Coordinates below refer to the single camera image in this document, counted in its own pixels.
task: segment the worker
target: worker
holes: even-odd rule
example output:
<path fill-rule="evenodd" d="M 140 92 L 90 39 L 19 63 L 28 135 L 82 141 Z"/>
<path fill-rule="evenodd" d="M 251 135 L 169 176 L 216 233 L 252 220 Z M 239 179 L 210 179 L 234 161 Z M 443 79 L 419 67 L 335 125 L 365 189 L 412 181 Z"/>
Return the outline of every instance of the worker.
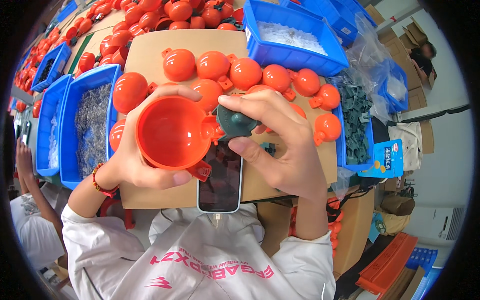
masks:
<path fill-rule="evenodd" d="M 407 52 L 412 59 L 422 84 L 426 84 L 430 73 L 433 71 L 432 59 L 437 56 L 437 49 L 432 43 L 427 41 L 422 47 L 407 49 Z"/>
<path fill-rule="evenodd" d="M 247 137 L 229 148 L 241 155 L 272 188 L 299 196 L 296 237 L 280 243 L 269 258 L 260 247 L 264 231 L 253 204 L 223 214 L 214 226 L 197 208 L 165 209 L 154 218 L 145 251 L 116 217 L 95 217 L 106 194 L 121 182 L 168 189 L 186 184 L 185 170 L 151 168 L 135 141 L 142 109 L 160 96 L 180 95 L 199 101 L 186 86 L 161 86 L 128 113 L 120 145 L 95 176 L 73 190 L 63 210 L 63 239 L 69 276 L 80 299 L 333 299 L 332 247 L 325 211 L 327 186 L 312 127 L 276 92 L 218 102 L 262 122 L 283 139 L 286 152 L 276 159 Z"/>
<path fill-rule="evenodd" d="M 67 268 L 60 215 L 70 190 L 45 183 L 38 187 L 32 152 L 18 138 L 15 160 L 22 195 L 10 201 L 13 226 L 32 267 L 38 271 L 57 264 Z"/>

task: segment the white fabric bag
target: white fabric bag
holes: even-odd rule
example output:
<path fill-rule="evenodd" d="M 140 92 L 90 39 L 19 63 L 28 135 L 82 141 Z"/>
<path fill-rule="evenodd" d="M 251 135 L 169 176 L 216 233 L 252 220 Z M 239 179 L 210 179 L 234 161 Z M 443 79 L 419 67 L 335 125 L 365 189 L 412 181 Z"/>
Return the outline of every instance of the white fabric bag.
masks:
<path fill-rule="evenodd" d="M 419 169 L 423 156 L 420 123 L 397 123 L 396 126 L 388 127 L 388 134 L 390 135 L 390 140 L 402 140 L 403 170 L 413 171 Z"/>

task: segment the white shirt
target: white shirt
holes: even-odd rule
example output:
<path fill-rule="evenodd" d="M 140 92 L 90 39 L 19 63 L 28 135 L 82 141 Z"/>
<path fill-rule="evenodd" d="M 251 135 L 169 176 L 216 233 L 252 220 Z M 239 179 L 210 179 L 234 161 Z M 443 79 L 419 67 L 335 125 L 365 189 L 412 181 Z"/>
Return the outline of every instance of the white shirt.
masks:
<path fill-rule="evenodd" d="M 218 228 L 196 208 L 163 210 L 144 248 L 116 217 L 62 214 L 69 276 L 80 299 L 333 299 L 330 232 L 288 237 L 269 258 L 253 204 Z"/>
<path fill-rule="evenodd" d="M 61 215 L 71 191 L 45 183 L 40 189 L 45 199 Z M 45 220 L 30 193 L 10 201 L 13 226 L 35 270 L 49 266 L 65 254 L 53 223 Z"/>

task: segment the red bracelet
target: red bracelet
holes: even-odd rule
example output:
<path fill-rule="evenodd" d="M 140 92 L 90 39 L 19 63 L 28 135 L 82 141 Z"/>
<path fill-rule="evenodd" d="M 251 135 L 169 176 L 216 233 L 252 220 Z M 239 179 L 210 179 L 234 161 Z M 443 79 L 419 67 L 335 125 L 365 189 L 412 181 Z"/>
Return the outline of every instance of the red bracelet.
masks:
<path fill-rule="evenodd" d="M 92 178 L 93 178 L 93 186 L 95 187 L 95 189 L 97 190 L 97 192 L 102 192 L 105 196 L 108 196 L 110 198 L 113 198 L 113 196 L 115 196 L 117 193 L 115 192 L 119 186 L 116 186 L 115 188 L 113 188 L 112 190 L 104 190 L 102 189 L 98 183 L 95 181 L 95 174 L 96 172 L 98 171 L 98 169 L 103 166 L 103 163 L 99 163 L 95 169 L 93 169 L 93 172 L 92 172 Z"/>

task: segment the hand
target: hand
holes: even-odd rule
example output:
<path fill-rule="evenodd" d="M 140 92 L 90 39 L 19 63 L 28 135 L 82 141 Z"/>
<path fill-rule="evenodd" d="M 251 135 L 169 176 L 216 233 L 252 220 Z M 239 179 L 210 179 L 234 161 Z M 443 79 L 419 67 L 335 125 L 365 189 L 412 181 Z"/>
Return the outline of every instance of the hand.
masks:
<path fill-rule="evenodd" d="M 261 121 L 262 125 L 255 129 L 256 134 L 268 127 L 285 142 L 287 151 L 278 159 L 247 137 L 234 138 L 228 144 L 251 163 L 270 186 L 310 200 L 326 198 L 326 181 L 313 142 L 312 127 L 280 93 L 263 90 L 242 97 L 220 96 L 218 102 Z"/>
<path fill-rule="evenodd" d="M 168 189 L 190 181 L 191 174 L 185 170 L 169 171 L 152 168 L 145 162 L 135 139 L 135 127 L 144 107 L 161 96 L 180 95 L 199 101 L 202 96 L 192 89 L 181 85 L 159 86 L 144 102 L 130 111 L 125 121 L 120 145 L 115 154 L 108 161 L 111 176 L 118 176 L 118 182 L 126 181 L 138 187 L 154 189 Z"/>
<path fill-rule="evenodd" d="M 15 160 L 19 176 L 23 178 L 33 176 L 32 150 L 22 142 L 21 137 L 17 139 Z"/>

